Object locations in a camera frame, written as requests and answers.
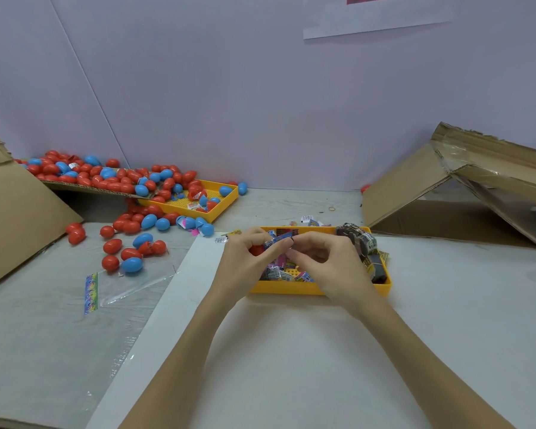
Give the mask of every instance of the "yellow tray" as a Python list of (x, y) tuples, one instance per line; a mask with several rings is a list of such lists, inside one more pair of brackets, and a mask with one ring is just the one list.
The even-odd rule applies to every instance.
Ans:
[[(335, 227), (286, 227), (286, 226), (280, 226), (280, 227), (262, 227), (262, 229), (268, 231), (268, 230), (277, 230), (277, 229), (298, 229), (299, 233), (306, 233), (307, 231), (321, 231), (322, 233), (336, 233)], [(362, 227), (364, 231), (368, 231), (371, 233), (371, 230), (368, 227)], [(375, 289), (381, 296), (387, 296), (389, 294), (389, 291), (391, 290), (392, 281), (391, 276), (389, 275), (389, 271), (387, 270), (387, 266), (385, 265), (385, 262), (383, 259), (381, 259), (381, 263), (383, 264), (383, 267), (385, 268), (385, 273), (387, 274), (387, 281), (383, 284), (374, 284)], [(252, 288), (250, 293), (280, 293), (280, 294), (288, 294), (288, 295), (325, 295), (318, 285), (314, 282), (309, 281), (265, 281), (261, 280), (256, 283), (256, 285)]]
[[(211, 181), (200, 181), (202, 184), (202, 187), (206, 189), (207, 197), (218, 197), (221, 199), (221, 202), (217, 204), (214, 208), (212, 208), (209, 212), (200, 212), (197, 210), (192, 210), (188, 208), (188, 204), (190, 200), (188, 199), (188, 191), (183, 191), (185, 194), (185, 198), (182, 198), (177, 201), (169, 200), (165, 203), (159, 203), (151, 201), (150, 199), (138, 199), (139, 204), (143, 206), (149, 206), (149, 205), (157, 205), (159, 206), (165, 214), (170, 214), (173, 212), (177, 212), (180, 215), (184, 215), (186, 217), (202, 217), (206, 220), (207, 223), (212, 223), (214, 220), (216, 220), (220, 214), (222, 214), (226, 208), (230, 206), (231, 203), (234, 203), (238, 199), (238, 187), (236, 185), (228, 185), (228, 184), (219, 184), (218, 182), (211, 182)], [(229, 186), (233, 190), (232, 192), (227, 195), (226, 197), (221, 197), (221, 194), (218, 192), (220, 187), (222, 186)]]

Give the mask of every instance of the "person's right hand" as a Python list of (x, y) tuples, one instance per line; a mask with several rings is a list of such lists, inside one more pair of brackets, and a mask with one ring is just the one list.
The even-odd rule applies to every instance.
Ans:
[(362, 310), (381, 299), (346, 236), (307, 231), (294, 236), (294, 249), (288, 250), (286, 256), (352, 316), (361, 316)]

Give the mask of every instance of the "person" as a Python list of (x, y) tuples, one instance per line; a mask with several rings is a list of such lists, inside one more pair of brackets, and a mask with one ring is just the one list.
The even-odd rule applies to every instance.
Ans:
[(280, 240), (259, 256), (249, 253), (252, 245), (271, 239), (261, 228), (230, 236), (210, 290), (121, 429), (188, 426), (218, 327), (280, 254), (307, 271), (330, 300), (364, 324), (434, 428), (514, 427), (440, 361), (375, 291), (349, 238), (308, 231)]

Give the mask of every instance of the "poster on wall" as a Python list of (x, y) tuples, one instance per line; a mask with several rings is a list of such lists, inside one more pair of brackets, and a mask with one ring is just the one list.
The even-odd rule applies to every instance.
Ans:
[(303, 0), (304, 39), (450, 22), (457, 0)]

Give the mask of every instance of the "forearm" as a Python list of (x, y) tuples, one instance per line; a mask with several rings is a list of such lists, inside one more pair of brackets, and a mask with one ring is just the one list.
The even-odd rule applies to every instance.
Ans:
[(230, 307), (207, 295), (120, 429), (184, 428), (200, 389), (214, 335)]
[(513, 429), (449, 369), (383, 300), (361, 311), (361, 321), (383, 347), (436, 429)]

